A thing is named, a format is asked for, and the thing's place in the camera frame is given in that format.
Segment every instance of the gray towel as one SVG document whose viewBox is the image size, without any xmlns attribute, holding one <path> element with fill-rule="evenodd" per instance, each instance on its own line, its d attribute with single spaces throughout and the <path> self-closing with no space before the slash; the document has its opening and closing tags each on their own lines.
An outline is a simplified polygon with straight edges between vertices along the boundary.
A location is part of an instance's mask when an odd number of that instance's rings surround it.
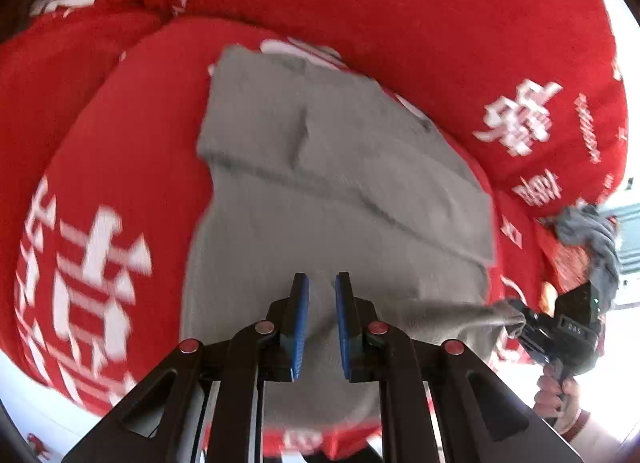
<svg viewBox="0 0 640 463">
<path fill-rule="evenodd" d="M 589 281 L 599 294 L 600 311 L 606 313 L 620 285 L 620 260 L 613 223 L 593 205 L 566 207 L 556 217 L 556 235 L 565 245 L 589 249 Z"/>
<path fill-rule="evenodd" d="M 372 81 L 290 56 L 230 48 L 216 66 L 198 153 L 214 201 L 191 246 L 182 335 L 230 338 L 310 278 L 302 374 L 266 386 L 271 428 L 356 425 L 378 387 L 340 368 L 332 283 L 413 337 L 459 337 L 487 357 L 522 315 L 485 307 L 491 204 L 430 122 Z"/>
</svg>

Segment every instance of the blue gripper pad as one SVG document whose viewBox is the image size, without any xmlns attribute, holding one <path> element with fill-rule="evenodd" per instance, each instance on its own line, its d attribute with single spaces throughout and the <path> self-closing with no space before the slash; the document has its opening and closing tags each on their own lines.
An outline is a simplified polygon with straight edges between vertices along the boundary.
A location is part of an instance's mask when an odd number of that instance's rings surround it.
<svg viewBox="0 0 640 463">
<path fill-rule="evenodd" d="M 302 368 L 302 355 L 305 349 L 306 315 L 309 306 L 309 278 L 304 273 L 297 273 L 294 278 L 294 286 L 300 285 L 300 300 L 296 310 L 293 342 L 291 348 L 291 372 L 293 379 L 300 376 Z"/>
<path fill-rule="evenodd" d="M 349 360 L 349 339 L 347 333 L 346 313 L 344 310 L 344 296 L 340 288 L 340 275 L 335 276 L 335 310 L 338 315 L 338 335 L 340 337 L 340 358 L 344 377 L 349 380 L 351 376 L 351 361 Z"/>
</svg>

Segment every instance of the red fleece blanket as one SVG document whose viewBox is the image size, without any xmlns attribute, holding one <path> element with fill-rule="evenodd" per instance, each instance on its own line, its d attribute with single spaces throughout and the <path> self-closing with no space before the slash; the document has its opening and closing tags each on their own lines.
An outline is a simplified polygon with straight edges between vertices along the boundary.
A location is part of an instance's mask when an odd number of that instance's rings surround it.
<svg viewBox="0 0 640 463">
<path fill-rule="evenodd" d="M 491 299 L 502 275 L 535 299 L 533 218 L 603 199 L 625 167 L 602 0 L 37 0 L 34 13 L 0 47 L 0 347 L 98 413 L 177 343 L 211 191 L 194 145 L 226 44 L 330 46 L 449 133 L 494 195 Z M 270 30 L 161 29 L 183 14 Z"/>
</svg>

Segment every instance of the human hand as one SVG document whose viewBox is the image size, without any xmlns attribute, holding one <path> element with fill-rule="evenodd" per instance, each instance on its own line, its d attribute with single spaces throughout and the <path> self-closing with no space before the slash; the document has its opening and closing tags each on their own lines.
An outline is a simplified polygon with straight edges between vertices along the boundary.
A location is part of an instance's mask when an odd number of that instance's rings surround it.
<svg viewBox="0 0 640 463">
<path fill-rule="evenodd" d="M 534 398 L 533 411 L 542 418 L 557 418 L 554 429 L 558 434 L 567 432 L 580 416 L 580 385 L 574 379 L 566 379 L 560 384 L 554 378 L 556 370 L 547 364 L 538 379 L 540 390 Z M 560 395 L 564 393 L 564 404 Z"/>
</svg>

